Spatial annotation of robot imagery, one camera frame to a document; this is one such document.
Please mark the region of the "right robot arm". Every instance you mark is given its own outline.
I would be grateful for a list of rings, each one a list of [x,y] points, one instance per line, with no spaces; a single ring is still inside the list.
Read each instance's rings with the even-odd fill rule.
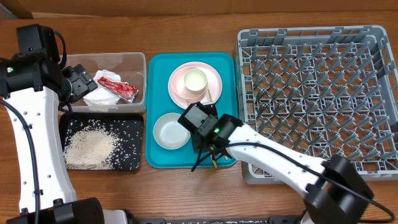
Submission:
[[[289,149],[259,134],[240,119],[213,116],[208,107],[192,103],[180,122],[201,139],[210,155],[221,154],[252,164],[298,192],[312,223],[360,223],[373,192],[345,157],[330,160]]]

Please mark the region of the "red snack wrapper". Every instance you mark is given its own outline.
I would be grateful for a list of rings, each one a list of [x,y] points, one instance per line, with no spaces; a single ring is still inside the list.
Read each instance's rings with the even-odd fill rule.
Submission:
[[[138,88],[128,84],[128,82],[113,82],[105,77],[101,77],[98,79],[98,83],[127,103],[132,103],[139,92]]]

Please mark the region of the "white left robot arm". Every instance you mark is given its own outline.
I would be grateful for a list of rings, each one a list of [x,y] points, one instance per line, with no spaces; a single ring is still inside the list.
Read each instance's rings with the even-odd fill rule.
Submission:
[[[76,198],[63,160],[58,106],[74,103],[97,84],[81,65],[65,62],[43,52],[1,62],[1,104],[12,121],[21,177],[21,214],[8,223],[134,223],[127,210]]]

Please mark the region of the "white tissue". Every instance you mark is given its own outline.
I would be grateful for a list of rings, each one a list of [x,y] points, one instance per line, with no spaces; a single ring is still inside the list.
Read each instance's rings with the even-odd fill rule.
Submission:
[[[112,93],[98,83],[101,77],[105,77],[112,82],[121,82],[121,77],[118,74],[108,70],[98,70],[93,78],[98,85],[97,89],[83,97],[83,101],[88,106],[115,105],[120,100],[118,95]]]

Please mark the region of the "grey bowl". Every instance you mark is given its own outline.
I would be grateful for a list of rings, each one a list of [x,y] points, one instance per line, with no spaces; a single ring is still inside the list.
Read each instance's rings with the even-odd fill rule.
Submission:
[[[178,122],[180,116],[178,113],[167,113],[155,122],[153,137],[160,147],[179,149],[190,139],[190,132]]]

